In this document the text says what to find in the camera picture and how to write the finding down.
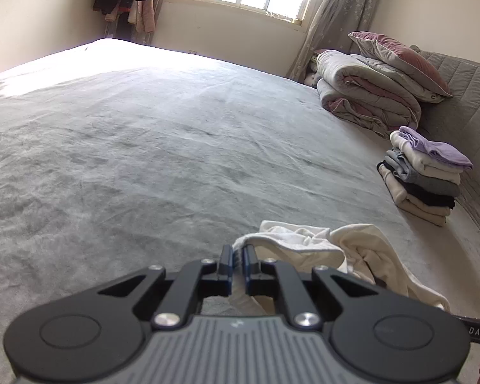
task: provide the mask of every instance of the silver screw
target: silver screw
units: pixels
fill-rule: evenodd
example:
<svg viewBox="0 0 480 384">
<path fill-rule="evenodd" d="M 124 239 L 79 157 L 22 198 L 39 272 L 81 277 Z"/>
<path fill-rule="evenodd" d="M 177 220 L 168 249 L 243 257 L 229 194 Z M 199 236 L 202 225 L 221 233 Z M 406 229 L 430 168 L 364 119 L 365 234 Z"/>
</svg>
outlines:
<svg viewBox="0 0 480 384">
<path fill-rule="evenodd" d="M 159 326 L 174 326 L 180 322 L 180 317 L 175 313 L 164 312 L 155 316 L 155 323 Z"/>
<path fill-rule="evenodd" d="M 293 320 L 295 320 L 295 323 L 299 326 L 315 326 L 320 322 L 318 315 L 311 312 L 299 313 Z"/>
</svg>

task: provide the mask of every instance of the white cloth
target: white cloth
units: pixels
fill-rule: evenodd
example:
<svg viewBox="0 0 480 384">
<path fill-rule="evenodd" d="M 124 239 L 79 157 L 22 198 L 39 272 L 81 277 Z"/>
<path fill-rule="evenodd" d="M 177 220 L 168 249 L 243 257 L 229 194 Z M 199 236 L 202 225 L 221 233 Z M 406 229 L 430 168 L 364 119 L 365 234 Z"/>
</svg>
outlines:
<svg viewBox="0 0 480 384">
<path fill-rule="evenodd" d="M 389 240 L 372 224 L 351 224 L 331 230 L 264 220 L 260 232 L 238 238 L 233 250 L 240 250 L 246 244 L 255 247 L 259 259 L 287 261 L 301 272 L 310 272 L 314 266 L 323 264 L 372 284 L 377 277 L 395 293 L 449 311 L 448 300 L 421 284 L 402 264 Z M 259 299 L 244 294 L 242 280 L 240 264 L 236 264 L 231 304 L 245 314 L 266 314 Z"/>
<path fill-rule="evenodd" d="M 392 132 L 389 135 L 389 139 L 391 140 L 393 147 L 398 147 L 403 154 L 405 154 L 405 157 L 407 157 L 407 160 L 409 160 L 410 164 L 416 169 L 417 172 L 424 176 L 430 176 L 431 178 L 449 180 L 456 185 L 461 183 L 461 177 L 459 173 L 462 172 L 462 169 L 440 163 L 429 155 L 426 155 L 421 151 L 414 150 L 411 147 L 410 142 L 400 136 L 399 131 Z"/>
<path fill-rule="evenodd" d="M 130 14 L 128 15 L 128 23 L 137 24 L 138 5 L 139 5 L 139 2 L 134 0 L 132 3 L 132 8 L 130 8 Z"/>
</svg>

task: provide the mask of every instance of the black circular joint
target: black circular joint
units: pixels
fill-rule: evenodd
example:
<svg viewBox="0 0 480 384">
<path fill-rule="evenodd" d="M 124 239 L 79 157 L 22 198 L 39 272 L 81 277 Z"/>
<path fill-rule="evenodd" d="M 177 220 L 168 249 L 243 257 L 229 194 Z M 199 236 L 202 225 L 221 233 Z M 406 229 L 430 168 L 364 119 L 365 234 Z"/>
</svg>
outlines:
<svg viewBox="0 0 480 384">
<path fill-rule="evenodd" d="M 425 347 L 434 337 L 434 330 L 425 321 L 405 315 L 388 316 L 374 327 L 375 337 L 383 344 L 401 350 Z"/>
<path fill-rule="evenodd" d="M 123 367 L 144 342 L 131 308 L 109 296 L 71 296 L 17 317 L 4 349 L 17 374 L 42 382 L 85 382 Z"/>
<path fill-rule="evenodd" d="M 100 332 L 100 324 L 89 316 L 63 315 L 41 327 L 41 338 L 54 348 L 71 349 L 91 344 Z"/>
<path fill-rule="evenodd" d="M 391 382 L 457 377 L 469 351 L 458 319 L 403 296 L 355 298 L 331 329 L 337 354 L 359 372 Z"/>
</svg>

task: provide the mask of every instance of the mattress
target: mattress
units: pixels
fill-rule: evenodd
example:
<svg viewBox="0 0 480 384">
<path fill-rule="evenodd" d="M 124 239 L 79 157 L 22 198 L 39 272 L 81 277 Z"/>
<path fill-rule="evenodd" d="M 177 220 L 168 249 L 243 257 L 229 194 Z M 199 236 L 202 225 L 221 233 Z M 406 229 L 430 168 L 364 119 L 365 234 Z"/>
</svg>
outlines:
<svg viewBox="0 0 480 384">
<path fill-rule="evenodd" d="M 262 220 L 373 223 L 452 310 L 480 317 L 480 233 L 399 210 L 376 170 L 388 141 L 316 89 L 117 40 L 0 74 L 1 347 L 20 312 L 149 264 L 169 270 Z M 223 299 L 206 313 L 231 314 Z M 475 382 L 480 348 L 461 374 Z"/>
</svg>

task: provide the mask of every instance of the curtain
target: curtain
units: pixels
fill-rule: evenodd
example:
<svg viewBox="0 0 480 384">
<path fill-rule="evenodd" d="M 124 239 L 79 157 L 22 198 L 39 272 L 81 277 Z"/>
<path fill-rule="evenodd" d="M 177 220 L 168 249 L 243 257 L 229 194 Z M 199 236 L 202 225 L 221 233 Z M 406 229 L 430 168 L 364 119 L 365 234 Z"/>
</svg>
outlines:
<svg viewBox="0 0 480 384">
<path fill-rule="evenodd" d="M 287 77 L 303 82 L 306 67 L 316 49 L 357 51 L 348 33 L 367 30 L 377 0 L 322 0 L 309 26 L 306 39 Z"/>
</svg>

